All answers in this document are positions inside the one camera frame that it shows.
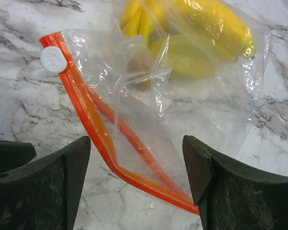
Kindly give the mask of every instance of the hole in black plastic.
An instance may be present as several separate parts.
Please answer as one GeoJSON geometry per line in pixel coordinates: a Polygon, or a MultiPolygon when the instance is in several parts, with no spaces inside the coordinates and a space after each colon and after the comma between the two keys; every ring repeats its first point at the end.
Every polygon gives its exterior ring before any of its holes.
{"type": "Polygon", "coordinates": [[[7,177],[8,175],[9,175],[8,173],[1,173],[1,174],[0,174],[0,178],[7,177]]]}

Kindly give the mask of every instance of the clear plastic bag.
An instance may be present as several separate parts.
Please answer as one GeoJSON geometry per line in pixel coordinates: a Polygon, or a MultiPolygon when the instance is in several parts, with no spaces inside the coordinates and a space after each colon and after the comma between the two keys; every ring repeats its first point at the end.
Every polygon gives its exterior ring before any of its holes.
{"type": "Polygon", "coordinates": [[[182,2],[132,3],[143,8],[140,19],[132,15],[134,21],[141,21],[144,10],[149,19],[149,29],[136,32],[141,35],[67,30],[41,43],[59,47],[68,61],[60,77],[109,168],[128,183],[198,214],[182,138],[193,135],[224,154],[238,153],[261,96],[269,33],[234,10],[250,29],[256,50],[224,56],[217,39],[192,24],[193,14],[177,12],[182,2]]]}
{"type": "Polygon", "coordinates": [[[0,139],[9,139],[9,124],[16,111],[17,96],[0,90],[0,139]]]}

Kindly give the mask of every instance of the black plastic piece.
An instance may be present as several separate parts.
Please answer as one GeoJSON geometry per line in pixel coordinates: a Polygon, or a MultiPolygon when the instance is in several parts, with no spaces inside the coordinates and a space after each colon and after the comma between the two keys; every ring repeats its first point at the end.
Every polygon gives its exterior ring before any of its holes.
{"type": "Polygon", "coordinates": [[[0,173],[23,166],[35,156],[34,146],[29,143],[0,140],[0,173]]]}
{"type": "Polygon", "coordinates": [[[288,177],[183,139],[191,193],[204,230],[288,230],[288,177]]]}
{"type": "Polygon", "coordinates": [[[91,141],[0,174],[0,230],[72,230],[91,141]]]}

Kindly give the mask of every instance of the banana bunch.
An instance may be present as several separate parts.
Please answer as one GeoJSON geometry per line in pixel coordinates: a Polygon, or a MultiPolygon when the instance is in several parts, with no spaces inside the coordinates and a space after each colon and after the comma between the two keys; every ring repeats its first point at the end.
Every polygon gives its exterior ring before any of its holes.
{"type": "Polygon", "coordinates": [[[188,76],[214,75],[211,53],[229,63],[256,53],[249,28],[217,0],[129,0],[120,27],[126,35],[143,35],[155,58],[163,39],[151,41],[151,35],[157,28],[171,33],[174,27],[181,34],[170,36],[168,59],[174,72],[188,76]]]}

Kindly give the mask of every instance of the marble countertop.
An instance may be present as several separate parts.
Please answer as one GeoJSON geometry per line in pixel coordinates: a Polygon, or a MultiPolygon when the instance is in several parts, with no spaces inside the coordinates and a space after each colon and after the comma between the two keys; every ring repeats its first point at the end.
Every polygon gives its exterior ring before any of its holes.
{"type": "MultiPolygon", "coordinates": [[[[264,92],[237,159],[288,176],[288,0],[227,0],[272,32],[264,92]]],[[[43,35],[102,30],[106,0],[0,1],[0,139],[30,142],[38,158],[86,132],[58,76],[40,63],[43,35]]],[[[167,204],[113,174],[92,146],[75,230],[200,230],[198,216],[167,204]]]]}

